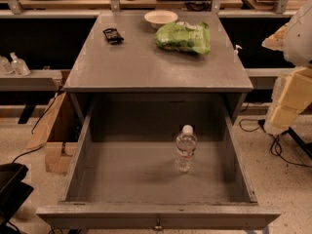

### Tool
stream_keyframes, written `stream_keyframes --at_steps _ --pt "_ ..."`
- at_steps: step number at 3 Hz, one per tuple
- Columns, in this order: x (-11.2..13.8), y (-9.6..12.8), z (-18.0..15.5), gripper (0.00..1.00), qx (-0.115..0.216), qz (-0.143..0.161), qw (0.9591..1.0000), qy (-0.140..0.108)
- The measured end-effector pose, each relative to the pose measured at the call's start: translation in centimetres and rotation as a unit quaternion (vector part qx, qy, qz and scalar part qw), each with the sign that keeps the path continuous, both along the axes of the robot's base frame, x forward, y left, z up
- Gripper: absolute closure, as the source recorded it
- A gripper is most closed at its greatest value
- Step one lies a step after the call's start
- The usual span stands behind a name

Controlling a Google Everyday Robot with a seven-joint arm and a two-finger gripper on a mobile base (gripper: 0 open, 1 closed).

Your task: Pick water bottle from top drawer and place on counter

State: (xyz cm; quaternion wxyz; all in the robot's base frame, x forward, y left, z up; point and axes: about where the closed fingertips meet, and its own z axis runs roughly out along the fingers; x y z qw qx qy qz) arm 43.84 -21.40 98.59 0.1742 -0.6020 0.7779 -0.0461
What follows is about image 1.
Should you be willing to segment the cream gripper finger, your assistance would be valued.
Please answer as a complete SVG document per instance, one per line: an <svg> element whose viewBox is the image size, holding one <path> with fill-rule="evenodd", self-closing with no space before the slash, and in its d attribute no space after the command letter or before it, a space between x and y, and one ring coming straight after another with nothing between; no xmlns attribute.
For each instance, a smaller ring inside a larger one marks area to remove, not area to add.
<svg viewBox="0 0 312 234"><path fill-rule="evenodd" d="M279 135L286 131L312 103L312 69L296 67L275 81L272 103L266 114L264 131Z"/></svg>

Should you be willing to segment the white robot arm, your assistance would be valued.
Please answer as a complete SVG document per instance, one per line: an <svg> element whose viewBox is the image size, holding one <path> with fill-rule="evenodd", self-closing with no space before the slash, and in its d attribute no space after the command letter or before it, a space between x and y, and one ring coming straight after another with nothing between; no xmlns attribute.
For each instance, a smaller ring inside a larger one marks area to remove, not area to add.
<svg viewBox="0 0 312 234"><path fill-rule="evenodd" d="M295 66L288 75L280 75L275 81L266 114L264 131L279 135L312 103L312 0L307 0L262 46L281 51L284 59Z"/></svg>

